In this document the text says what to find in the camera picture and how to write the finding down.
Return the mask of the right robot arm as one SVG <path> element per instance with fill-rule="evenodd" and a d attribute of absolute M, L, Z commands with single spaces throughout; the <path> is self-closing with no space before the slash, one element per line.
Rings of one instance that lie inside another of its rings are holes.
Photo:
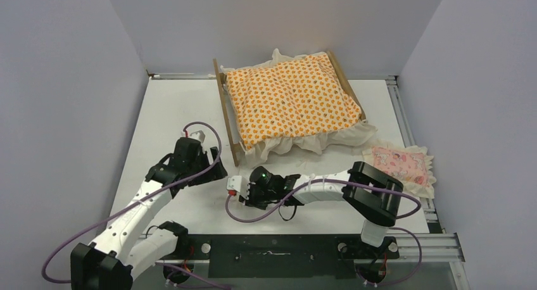
<path fill-rule="evenodd" d="M 264 210 L 268 205 L 299 207 L 313 202 L 345 201 L 363 218 L 358 249 L 373 257 L 383 248 L 384 238 L 395 225 L 403 184 L 363 161 L 342 172 L 327 175 L 292 174 L 285 177 L 255 168 L 248 179 L 237 175 L 228 179 L 231 196 L 250 207 Z"/>

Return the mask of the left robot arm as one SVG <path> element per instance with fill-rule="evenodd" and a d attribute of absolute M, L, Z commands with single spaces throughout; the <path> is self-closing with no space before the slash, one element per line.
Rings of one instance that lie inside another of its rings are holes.
<path fill-rule="evenodd" d="M 177 222 L 163 222 L 146 239 L 139 237 L 181 189 L 226 178 L 221 162 L 210 166 L 209 159 L 217 157 L 218 148 L 206 152 L 204 139 L 202 131 L 181 137 L 173 153 L 150 168 L 127 211 L 113 219 L 90 244 L 74 247 L 70 255 L 72 289 L 131 289 L 160 258 L 194 253 L 188 229 Z"/>

